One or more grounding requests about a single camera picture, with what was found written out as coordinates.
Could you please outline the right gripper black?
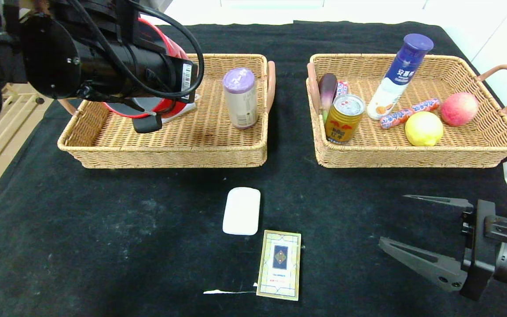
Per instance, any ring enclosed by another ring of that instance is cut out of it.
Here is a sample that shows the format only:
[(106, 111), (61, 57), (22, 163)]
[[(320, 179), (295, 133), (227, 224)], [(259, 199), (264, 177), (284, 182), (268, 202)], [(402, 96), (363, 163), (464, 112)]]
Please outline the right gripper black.
[(470, 213), (463, 214), (463, 230), (469, 231), (463, 263), (380, 237), (378, 246), (386, 254), (444, 291), (459, 291), (463, 297), (475, 301), (482, 297), (491, 280), (507, 284), (507, 218), (496, 214), (495, 203), (478, 200), (474, 208), (467, 199), (457, 197), (413, 194), (403, 197), (462, 207)]

